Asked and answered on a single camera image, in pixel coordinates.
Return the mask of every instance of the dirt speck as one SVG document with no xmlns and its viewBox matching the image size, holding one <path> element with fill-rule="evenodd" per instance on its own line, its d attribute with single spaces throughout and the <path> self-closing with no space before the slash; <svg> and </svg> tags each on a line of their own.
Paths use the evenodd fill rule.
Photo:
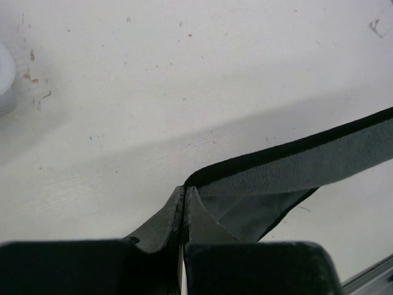
<svg viewBox="0 0 393 295">
<path fill-rule="evenodd" d="M 379 23 L 379 19 L 375 20 L 375 22 L 371 22 L 368 24 L 368 27 L 381 39 L 384 37 L 383 35 L 381 35 L 377 30 L 376 30 L 376 26 L 378 26 Z"/>
<path fill-rule="evenodd" d="M 49 90 L 49 93 L 46 94 L 46 95 L 44 95 L 41 99 L 43 100 L 44 98 L 47 98 L 47 97 L 49 97 L 50 95 L 52 95 L 52 91 L 51 91 L 51 90 Z"/>
<path fill-rule="evenodd" d="M 24 73 L 23 77 L 26 79 L 30 79 L 30 69 L 29 68 L 27 68 L 27 71 Z"/>
</svg>

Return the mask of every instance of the black strip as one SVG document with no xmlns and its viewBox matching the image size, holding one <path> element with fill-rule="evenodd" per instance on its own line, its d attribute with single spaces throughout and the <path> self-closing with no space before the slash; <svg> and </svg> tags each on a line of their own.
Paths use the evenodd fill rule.
<svg viewBox="0 0 393 295">
<path fill-rule="evenodd" d="M 184 186 L 205 186 L 250 168 L 316 148 L 391 118 L 393 118 L 393 107 L 300 140 L 215 163 L 193 173 L 185 181 Z"/>
</svg>

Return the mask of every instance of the gray fabric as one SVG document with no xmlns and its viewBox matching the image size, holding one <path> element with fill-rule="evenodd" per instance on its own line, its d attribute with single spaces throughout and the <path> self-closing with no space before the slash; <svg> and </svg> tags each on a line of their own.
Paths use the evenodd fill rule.
<svg viewBox="0 0 393 295">
<path fill-rule="evenodd" d="M 204 195 L 273 194 L 323 186 L 393 158 L 393 119 L 198 188 Z"/>
<path fill-rule="evenodd" d="M 198 188 L 206 209 L 240 240 L 257 241 L 310 189 L 393 158 L 393 119 Z"/>
<path fill-rule="evenodd" d="M 220 195 L 202 198 L 204 207 L 238 239 L 255 242 L 308 190 L 271 195 Z"/>
</svg>

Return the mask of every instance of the white surface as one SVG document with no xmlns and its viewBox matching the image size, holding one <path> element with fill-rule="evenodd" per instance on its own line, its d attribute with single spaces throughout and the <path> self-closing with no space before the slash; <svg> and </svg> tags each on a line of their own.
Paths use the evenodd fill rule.
<svg viewBox="0 0 393 295">
<path fill-rule="evenodd" d="M 18 95 L 0 117 L 0 240 L 124 236 L 203 166 L 392 106 L 389 0 L 0 7 Z M 369 27 L 378 19 L 382 38 Z M 364 206 L 355 205 L 364 190 L 351 189 L 353 206 Z M 355 246 L 352 258 L 364 259 L 356 253 L 386 244 Z"/>
</svg>

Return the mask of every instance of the white object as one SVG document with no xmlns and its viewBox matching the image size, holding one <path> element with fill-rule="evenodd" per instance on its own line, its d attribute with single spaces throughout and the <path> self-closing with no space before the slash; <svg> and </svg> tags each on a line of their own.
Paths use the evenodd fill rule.
<svg viewBox="0 0 393 295">
<path fill-rule="evenodd" d="M 0 115 L 11 112 L 17 100 L 11 89 L 15 79 L 15 61 L 3 43 L 0 42 Z"/>
</svg>

